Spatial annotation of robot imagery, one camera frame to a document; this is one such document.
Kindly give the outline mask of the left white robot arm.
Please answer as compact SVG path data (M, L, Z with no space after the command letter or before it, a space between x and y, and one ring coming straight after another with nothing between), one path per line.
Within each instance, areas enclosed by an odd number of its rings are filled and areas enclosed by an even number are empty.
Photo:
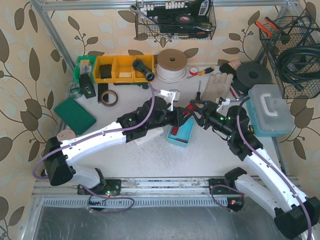
M149 130L164 126L180 127L184 122L182 107L166 103L157 96L91 134L64 141L52 137L43 152L45 173L50 185L60 186L73 182L90 189L95 188L102 182L101 171L80 167L77 165L79 160L104 148L145 137Z

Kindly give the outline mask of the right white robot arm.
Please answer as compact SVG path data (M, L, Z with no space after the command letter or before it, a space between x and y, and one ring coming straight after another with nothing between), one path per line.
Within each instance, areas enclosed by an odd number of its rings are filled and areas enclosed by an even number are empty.
M244 170L231 178L234 186L231 190L246 195L260 205L269 215L277 229L288 239L294 239L306 233L306 239L314 239L312 227L320 217L320 201L309 197L275 165L262 143L249 131L249 117L243 104L233 105L224 116L218 112L218 104L212 101L191 100L193 116L197 124L212 128L228 137L230 151L247 164L264 182L255 180Z

